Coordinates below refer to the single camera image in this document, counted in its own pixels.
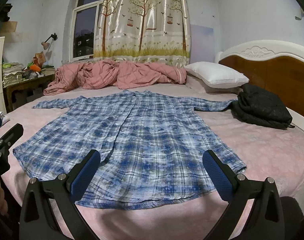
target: shirt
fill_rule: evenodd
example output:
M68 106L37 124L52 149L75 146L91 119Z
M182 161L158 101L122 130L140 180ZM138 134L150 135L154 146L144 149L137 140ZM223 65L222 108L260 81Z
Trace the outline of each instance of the shirt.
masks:
M246 166L194 112L222 111L233 100L130 92L55 99L33 108L69 110L13 150L29 177L68 173L91 150L101 165L79 205L145 209L181 203L215 187L202 164L211 149L234 172Z

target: window frame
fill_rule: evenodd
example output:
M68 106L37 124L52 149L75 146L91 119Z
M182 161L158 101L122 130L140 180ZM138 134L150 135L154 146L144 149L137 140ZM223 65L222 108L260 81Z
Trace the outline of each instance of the window frame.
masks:
M92 3L84 4L81 6L77 6L79 0L76 0L75 8L72 11L72 20L71 20L71 27L70 27L70 34L69 34L69 61L74 62L82 59L89 59L93 54L81 56L81 57L73 57L73 45L74 45L74 31L75 31L75 24L76 24L76 15L78 12L83 11L85 9L96 7L96 13L95 13L95 23L94 23L94 39L96 37L97 33L97 27L98 27L98 20L99 20L99 8L100 4L103 4L104 0L98 0L94 1Z

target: printed tree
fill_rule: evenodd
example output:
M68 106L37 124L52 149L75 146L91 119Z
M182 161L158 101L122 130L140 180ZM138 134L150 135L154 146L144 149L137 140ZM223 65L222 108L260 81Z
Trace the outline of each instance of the printed tree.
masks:
M105 52L105 39L107 33L107 20L108 17L117 12L120 6L120 0L103 0L101 15L104 16L103 23L103 38L102 38L102 51Z
M172 2L168 5L168 8L173 11L179 11L182 15L182 33L183 33L183 51L186 51L186 38L185 38L185 25L184 25L184 19L185 14L183 12L183 1L182 0L171 0Z
M159 0L129 0L132 7L129 7L129 13L142 17L142 26L140 29L140 46L139 51L142 49L142 40L144 34L145 17L148 15L149 10L153 9L159 3Z

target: metal bolt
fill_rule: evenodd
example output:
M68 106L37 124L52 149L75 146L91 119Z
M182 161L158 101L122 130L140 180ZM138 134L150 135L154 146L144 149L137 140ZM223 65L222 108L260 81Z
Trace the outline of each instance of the metal bolt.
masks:
M243 174L237 174L237 178L238 178L239 180L244 180L244 179L246 179L246 177L245 177Z
M66 174L61 173L61 174L58 176L58 179L59 179L59 180L64 180L66 177L67 177Z
M274 183L274 182L275 182L275 180L274 180L273 178L271 178L271 177L268 177L268 178L267 178L267 181L268 181L269 183Z
M35 183L36 181L37 181L37 178L31 178L31 179L29 180L29 182L30 182L31 184Z

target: crumpled pink blanket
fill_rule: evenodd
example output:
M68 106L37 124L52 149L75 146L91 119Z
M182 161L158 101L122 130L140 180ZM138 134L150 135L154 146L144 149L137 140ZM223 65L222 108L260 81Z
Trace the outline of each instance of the crumpled pink blanket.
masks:
M155 83L185 83L186 70L162 63L116 62L110 59L93 62L78 62L61 66L55 80L43 94L57 95L77 87L100 89L108 85L119 89L150 86Z

